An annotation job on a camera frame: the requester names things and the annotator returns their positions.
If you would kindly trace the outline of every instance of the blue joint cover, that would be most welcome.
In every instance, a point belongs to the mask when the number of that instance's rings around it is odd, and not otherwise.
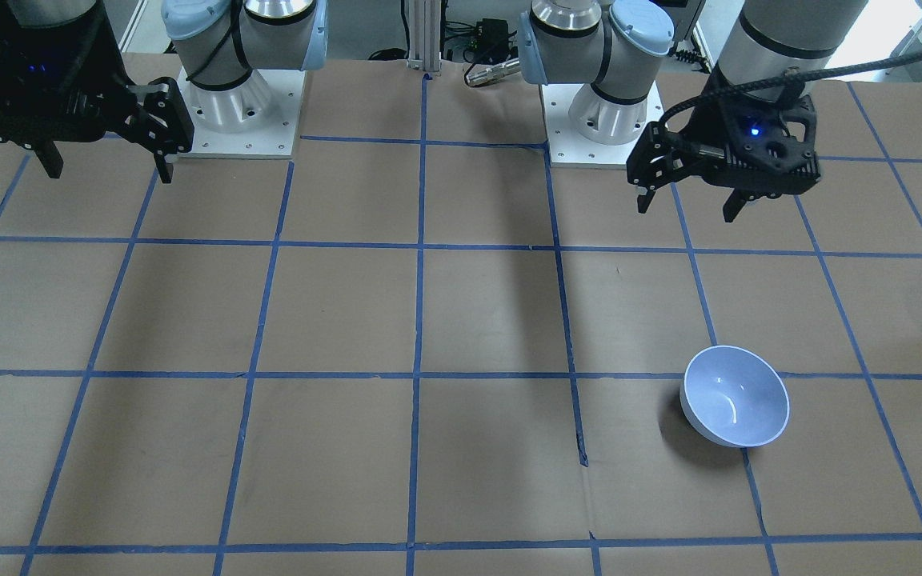
[[[543,56],[539,54],[539,43],[528,21],[528,12],[519,16],[519,61],[522,63],[522,77],[530,84],[548,84]]]
[[[674,38],[674,22],[650,0],[615,0],[611,5],[614,28],[647,54],[666,56]]]
[[[315,0],[315,19],[312,21],[311,40],[304,52],[301,70],[318,70],[326,65],[326,50],[329,34],[326,33],[326,0]]]
[[[230,0],[165,0],[162,22],[173,40],[187,40],[205,32],[230,11]]]

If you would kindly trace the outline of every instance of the white mounting plate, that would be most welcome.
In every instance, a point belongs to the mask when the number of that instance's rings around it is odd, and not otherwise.
[[[541,87],[543,117],[546,119],[546,134],[550,142],[550,163],[567,168],[624,170],[625,162],[638,142],[638,134],[632,142],[619,146],[601,145],[579,134],[567,117],[567,109],[571,108],[571,101],[575,99],[579,88],[582,88],[582,84],[548,84]],[[663,106],[654,83],[647,96],[647,122],[659,120],[661,114]]]
[[[304,95],[305,73],[301,70],[259,70],[272,89],[270,113],[259,120],[259,127],[246,132],[223,134],[198,123],[197,114],[190,113],[194,120],[194,145],[190,152],[180,154],[184,158],[249,158],[249,159],[293,159],[297,142],[298,121],[301,117],[301,98]],[[176,79],[180,91],[186,92],[190,85],[187,72],[180,69]]]

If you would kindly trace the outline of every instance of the bowl rim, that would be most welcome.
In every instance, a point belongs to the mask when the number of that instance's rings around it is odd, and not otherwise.
[[[778,380],[780,391],[782,391],[782,396],[784,397],[784,421],[782,422],[782,424],[780,424],[780,427],[778,431],[776,431],[776,433],[772,434],[771,437],[769,438],[765,438],[762,442],[737,442],[735,440],[732,440],[731,438],[725,438],[724,435],[722,434],[717,434],[717,431],[714,431],[713,429],[711,429],[710,426],[707,426],[707,424],[703,422],[703,419],[700,418],[699,416],[696,416],[696,420],[699,420],[699,423],[701,424],[701,426],[705,427],[705,429],[707,429],[707,431],[709,431],[710,434],[713,434],[715,435],[715,437],[720,438],[721,441],[728,442],[728,444],[733,444],[739,448],[756,448],[759,446],[763,446],[765,444],[771,444],[771,442],[778,440],[778,437],[784,432],[784,429],[788,427],[789,418],[792,415],[792,401],[788,396],[788,388],[784,386],[784,380],[782,379],[782,377],[780,377],[780,374],[778,373],[778,371],[773,369],[773,367],[771,366],[771,364],[768,363],[768,361],[759,357],[758,354],[753,353],[753,351],[746,350],[743,347],[731,346],[731,344],[716,344],[716,346],[709,346],[709,347],[706,347],[706,349],[700,350],[699,353],[696,353],[696,356],[692,357],[692,359],[688,361],[688,366],[685,367],[685,373],[681,377],[681,382],[682,382],[682,386],[684,386],[684,389],[685,389],[685,401],[688,402],[688,407],[689,409],[691,409],[692,414],[699,414],[699,412],[696,412],[695,406],[692,405],[692,398],[691,396],[689,396],[689,393],[688,393],[688,372],[692,368],[692,364],[695,363],[697,358],[703,356],[703,354],[710,353],[710,351],[718,350],[718,349],[743,351],[744,353],[749,354],[749,356],[756,358],[756,360],[759,360],[761,364],[764,364],[764,366],[768,368],[768,370],[771,370],[771,373],[775,375],[775,379]]]

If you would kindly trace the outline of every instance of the bowl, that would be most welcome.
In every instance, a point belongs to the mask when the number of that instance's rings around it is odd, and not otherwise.
[[[685,369],[680,396],[692,427],[721,446],[763,446],[788,425],[788,391],[778,372],[736,346],[696,354]]]

